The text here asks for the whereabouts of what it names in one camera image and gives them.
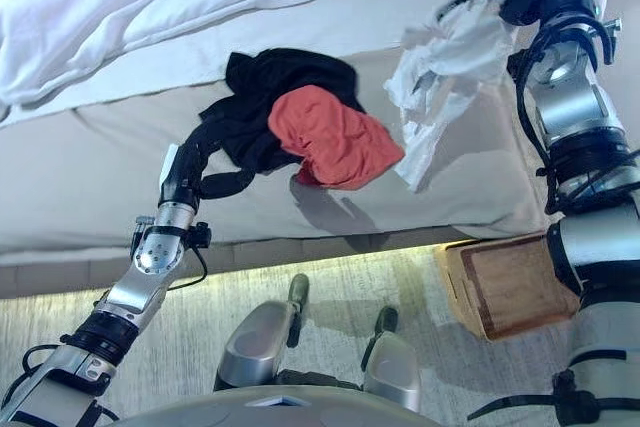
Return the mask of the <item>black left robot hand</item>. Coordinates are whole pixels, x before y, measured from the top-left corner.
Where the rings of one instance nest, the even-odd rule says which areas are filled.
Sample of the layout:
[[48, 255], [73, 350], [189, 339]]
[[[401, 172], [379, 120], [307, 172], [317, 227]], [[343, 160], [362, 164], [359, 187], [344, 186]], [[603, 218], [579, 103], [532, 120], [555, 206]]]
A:
[[198, 211], [202, 200], [231, 197], [245, 190], [255, 177], [251, 170], [204, 175], [209, 158], [220, 149], [218, 142], [170, 144], [159, 177], [158, 205], [181, 203]]

